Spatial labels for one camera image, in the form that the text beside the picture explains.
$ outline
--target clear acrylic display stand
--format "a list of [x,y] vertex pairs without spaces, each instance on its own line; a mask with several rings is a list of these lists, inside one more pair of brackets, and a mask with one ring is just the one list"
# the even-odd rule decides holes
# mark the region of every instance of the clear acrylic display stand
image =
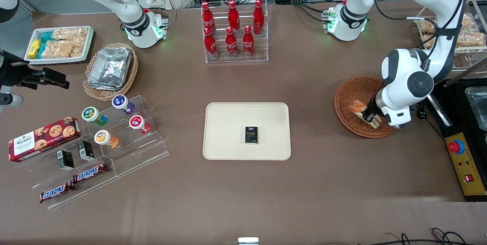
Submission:
[[[68,180],[73,181],[73,175],[91,169],[102,162],[107,163],[110,168],[107,172],[82,180],[75,185],[76,189],[74,191],[65,192],[43,202],[42,204],[46,205],[47,209],[56,209],[71,203],[87,193],[102,188],[112,181],[169,155],[164,140],[156,131],[154,121],[148,113],[153,110],[153,107],[141,96],[131,98],[130,102],[135,105],[135,112],[132,115],[125,115],[125,113],[116,108],[108,108],[101,111],[102,115],[108,117],[108,123],[102,127],[81,119],[79,120],[81,128],[80,138],[17,164],[17,168],[26,169],[30,173],[32,188],[40,194],[61,186]],[[129,119],[133,115],[141,115],[146,122],[149,122],[151,124],[150,132],[141,134],[139,131],[129,127]],[[94,134],[101,129],[108,130],[112,136],[118,137],[119,144],[116,148],[110,149],[108,146],[96,144]],[[95,160],[86,161],[80,159],[78,141],[81,140],[91,143]],[[73,155],[75,164],[73,170],[67,171],[59,168],[56,156],[56,152],[59,150],[70,152]],[[32,200],[32,202],[36,203],[39,201],[40,197]]]
[[[269,60],[269,22],[268,22],[268,10],[267,10],[267,0],[263,0],[262,8],[264,10],[264,27],[262,28],[262,33],[260,35],[254,35],[254,56],[248,58],[244,55],[244,43],[243,36],[245,34],[244,27],[250,25],[253,27],[254,23],[254,9],[255,2],[245,3],[237,5],[237,11],[240,15],[240,34],[235,35],[237,38],[237,48],[239,50],[239,55],[236,58],[231,58],[226,52],[226,28],[228,27],[228,5],[223,1],[208,2],[210,10],[213,13],[216,25],[216,35],[214,35],[216,41],[216,48],[218,50],[218,58],[209,59],[208,52],[205,48],[205,42],[203,41],[203,50],[205,51],[205,61],[207,63],[215,62],[249,62],[249,61],[267,61]],[[202,28],[205,28],[203,20],[201,20]],[[205,34],[202,29],[203,40],[205,39]]]

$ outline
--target table surface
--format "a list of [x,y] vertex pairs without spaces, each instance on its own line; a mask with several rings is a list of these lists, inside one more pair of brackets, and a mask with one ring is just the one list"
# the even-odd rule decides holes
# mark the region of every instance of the table surface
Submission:
[[[413,16],[413,2],[382,2],[392,16]],[[318,5],[327,8],[330,4]],[[38,192],[14,162],[0,159],[0,240],[5,244],[262,244],[373,243],[386,233],[431,238],[430,227],[485,243],[487,203],[465,203],[445,143],[417,118],[378,140],[348,131],[336,117],[337,87],[355,75],[380,77],[394,48],[419,44],[411,21],[371,11],[353,42],[324,35],[293,6],[270,7],[270,60],[207,65],[200,11],[178,11],[166,41],[135,49],[139,72],[129,97],[143,96],[168,157],[58,210],[37,204]],[[94,49],[131,44],[113,13],[33,15],[34,27],[90,25]],[[40,86],[0,116],[0,145],[46,123],[109,102],[83,91],[86,65],[53,67],[69,90]],[[284,102],[292,155],[286,161],[210,161],[202,156],[205,108],[211,102]]]

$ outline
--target foil container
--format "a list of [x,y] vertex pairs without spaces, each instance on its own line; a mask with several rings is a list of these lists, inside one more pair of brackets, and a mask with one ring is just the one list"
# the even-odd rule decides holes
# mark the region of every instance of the foil container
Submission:
[[99,51],[88,84],[99,90],[118,91],[125,85],[132,53],[126,48],[105,47]]

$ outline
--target walkers cookie box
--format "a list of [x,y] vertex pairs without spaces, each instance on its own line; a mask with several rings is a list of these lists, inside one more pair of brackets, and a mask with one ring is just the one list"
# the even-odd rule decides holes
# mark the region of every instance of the walkers cookie box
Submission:
[[8,160],[21,162],[81,136],[80,124],[66,117],[8,142]]

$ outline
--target coca-cola bottle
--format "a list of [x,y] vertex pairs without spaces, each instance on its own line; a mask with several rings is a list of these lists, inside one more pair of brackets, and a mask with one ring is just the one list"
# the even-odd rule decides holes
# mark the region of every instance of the coca-cola bottle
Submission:
[[237,49],[237,38],[233,35],[233,28],[227,27],[226,28],[226,50],[228,51],[228,56],[231,58],[236,58],[239,55],[239,51]]
[[218,58],[218,50],[216,49],[215,38],[212,36],[210,28],[205,28],[205,48],[208,51],[209,59]]
[[243,35],[243,54],[250,58],[254,56],[254,36],[250,25],[245,26],[245,35]]
[[230,0],[228,7],[230,7],[230,11],[228,11],[228,24],[233,29],[233,34],[238,35],[240,34],[240,16],[237,11],[237,4],[234,0]]
[[262,0],[255,1],[254,9],[254,34],[259,35],[262,33],[264,27],[264,10],[262,9]]
[[210,7],[207,2],[201,3],[201,8],[203,8],[202,18],[203,25],[205,28],[209,28],[212,35],[216,34],[215,19],[213,18],[213,13],[210,11]]

